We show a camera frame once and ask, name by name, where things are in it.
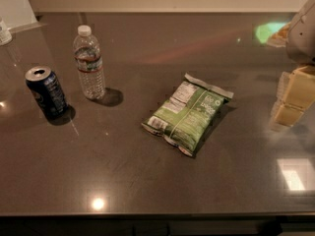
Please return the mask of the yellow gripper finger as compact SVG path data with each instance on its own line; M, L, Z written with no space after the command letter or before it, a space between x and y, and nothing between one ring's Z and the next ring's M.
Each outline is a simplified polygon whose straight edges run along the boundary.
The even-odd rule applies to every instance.
M299 66L291 73L283 72L279 79L277 98L290 107L308 109L315 102L315 67Z
M298 122L302 115L303 111L277 100L271 111L270 128L274 131L287 130Z

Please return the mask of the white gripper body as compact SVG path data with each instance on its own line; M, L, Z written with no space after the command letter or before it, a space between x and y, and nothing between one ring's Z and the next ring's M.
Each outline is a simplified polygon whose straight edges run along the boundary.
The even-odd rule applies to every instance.
M315 64L315 0L307 0L292 18L286 53L298 64Z

